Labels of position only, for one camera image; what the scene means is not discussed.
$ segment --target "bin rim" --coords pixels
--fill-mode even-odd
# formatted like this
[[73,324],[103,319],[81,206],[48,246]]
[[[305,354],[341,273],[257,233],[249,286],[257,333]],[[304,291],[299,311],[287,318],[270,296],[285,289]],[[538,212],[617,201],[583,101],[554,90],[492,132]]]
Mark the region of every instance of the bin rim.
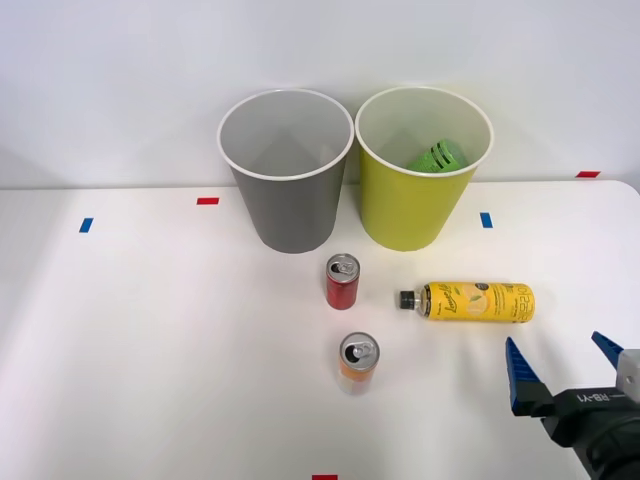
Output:
[[[487,149],[485,150],[484,154],[478,160],[473,162],[471,165],[461,168],[460,170],[454,170],[453,172],[445,172],[445,173],[424,173],[424,172],[414,172],[412,170],[399,167],[397,165],[394,165],[393,163],[387,162],[382,157],[374,153],[373,150],[371,150],[369,146],[366,144],[366,142],[362,140],[362,136],[360,135],[360,117],[362,116],[362,112],[365,110],[365,108],[367,108],[367,106],[371,102],[373,102],[376,98],[397,90],[435,90],[437,92],[446,93],[448,95],[456,97],[462,100],[463,102],[467,103],[471,108],[473,108],[475,111],[477,111],[480,114],[482,119],[486,122],[487,127],[489,128],[489,145],[487,146]],[[383,90],[382,92],[378,92],[375,95],[373,95],[371,98],[369,98],[366,102],[364,102],[360,107],[360,109],[358,110],[358,113],[356,115],[355,127],[356,127],[356,136],[358,138],[358,142],[360,142],[360,145],[362,146],[362,148],[365,150],[365,152],[367,152],[371,156],[371,158],[376,160],[378,163],[381,163],[384,166],[389,167],[397,172],[404,173],[406,175],[411,175],[414,177],[442,178],[442,177],[455,177],[456,175],[462,175],[463,173],[467,173],[471,170],[478,168],[478,165],[480,165],[484,161],[484,159],[489,156],[489,154],[491,153],[491,150],[493,149],[493,140],[494,140],[493,125],[491,124],[491,120],[489,120],[489,117],[487,116],[487,114],[484,113],[482,109],[478,107],[478,105],[473,103],[468,98],[463,97],[462,95],[459,95],[450,90],[446,90],[444,88],[439,88],[439,87],[429,87],[426,85],[405,85],[401,87],[389,88],[387,90]]]
[[[222,129],[224,128],[224,124],[227,122],[228,118],[240,107],[242,107],[245,103],[248,103],[252,100],[255,100],[258,97],[262,97],[265,95],[271,95],[273,93],[279,93],[279,92],[299,92],[299,93],[309,93],[312,95],[316,95],[318,97],[321,97],[325,100],[328,100],[329,102],[333,103],[334,105],[336,105],[341,111],[342,113],[344,113],[345,117],[347,118],[347,121],[349,123],[349,140],[347,141],[347,145],[345,146],[345,148],[340,152],[340,154],[336,155],[336,158],[334,158],[333,160],[331,160],[329,163],[327,163],[326,165],[323,165],[320,168],[316,168],[315,170],[311,170],[310,172],[305,172],[305,173],[301,173],[299,175],[288,175],[288,176],[273,176],[273,175],[263,175],[261,173],[255,173],[252,172],[251,170],[247,170],[246,168],[241,167],[240,165],[238,165],[237,163],[235,163],[233,160],[231,160],[226,152],[224,151],[224,149],[222,148],[222,142],[220,141],[220,136],[222,134]],[[320,173],[329,170],[330,168],[332,168],[333,166],[337,165],[338,163],[340,163],[340,161],[345,157],[345,155],[347,154],[347,152],[351,149],[351,146],[353,145],[353,140],[355,139],[355,127],[353,124],[353,118],[351,117],[351,115],[349,114],[349,112],[347,111],[347,109],[340,103],[338,102],[336,99],[331,98],[328,95],[325,95],[324,93],[320,93],[320,92],[316,92],[315,90],[309,90],[306,88],[274,88],[271,90],[266,90],[260,93],[256,93],[255,95],[251,95],[247,98],[245,98],[244,100],[241,100],[240,102],[236,103],[233,107],[231,107],[229,109],[229,111],[224,115],[224,117],[222,117],[222,120],[220,120],[220,124],[218,125],[218,131],[216,134],[216,141],[218,143],[218,150],[220,151],[220,153],[222,154],[222,157],[225,159],[225,161],[227,162],[227,164],[249,176],[249,177],[253,177],[253,178],[257,178],[259,180],[269,180],[272,182],[289,182],[289,181],[294,181],[294,180],[302,180],[303,178],[309,178],[309,177],[313,177],[315,175],[319,175]]]

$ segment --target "can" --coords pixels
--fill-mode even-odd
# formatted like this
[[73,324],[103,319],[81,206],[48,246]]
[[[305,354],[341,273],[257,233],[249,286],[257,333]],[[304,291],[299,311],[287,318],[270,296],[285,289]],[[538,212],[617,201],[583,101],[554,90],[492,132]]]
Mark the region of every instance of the can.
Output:
[[363,332],[350,333],[340,343],[338,385],[349,395],[365,393],[380,360],[380,347]]
[[420,292],[400,292],[400,308],[431,320],[524,323],[533,318],[536,300],[523,283],[432,282]]
[[327,302],[337,310],[356,303],[360,263],[353,255],[338,253],[327,262]]

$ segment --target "bottle label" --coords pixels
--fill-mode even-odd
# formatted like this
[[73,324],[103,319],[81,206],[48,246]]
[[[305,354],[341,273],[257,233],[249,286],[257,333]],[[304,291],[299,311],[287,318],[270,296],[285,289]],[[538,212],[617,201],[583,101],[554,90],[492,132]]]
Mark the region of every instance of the bottle label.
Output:
[[522,283],[434,282],[429,288],[432,320],[521,323],[535,311],[533,291]]

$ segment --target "bottle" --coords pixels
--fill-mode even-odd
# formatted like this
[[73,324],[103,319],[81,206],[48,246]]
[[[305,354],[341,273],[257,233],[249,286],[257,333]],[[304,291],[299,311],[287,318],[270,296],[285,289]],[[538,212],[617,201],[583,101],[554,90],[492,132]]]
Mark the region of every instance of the bottle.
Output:
[[431,320],[524,323],[536,302],[522,283],[432,282],[417,292],[400,292],[400,308]]
[[421,173],[446,173],[466,166],[467,161],[460,147],[451,140],[442,139],[409,163],[407,170]]

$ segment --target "gray bin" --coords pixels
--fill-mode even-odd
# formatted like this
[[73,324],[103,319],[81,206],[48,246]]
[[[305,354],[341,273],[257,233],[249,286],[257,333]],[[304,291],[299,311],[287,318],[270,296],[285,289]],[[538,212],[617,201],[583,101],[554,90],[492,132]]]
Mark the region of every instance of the gray bin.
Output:
[[302,253],[329,238],[353,138],[346,109],[309,90],[261,93],[225,115],[218,147],[267,246]]

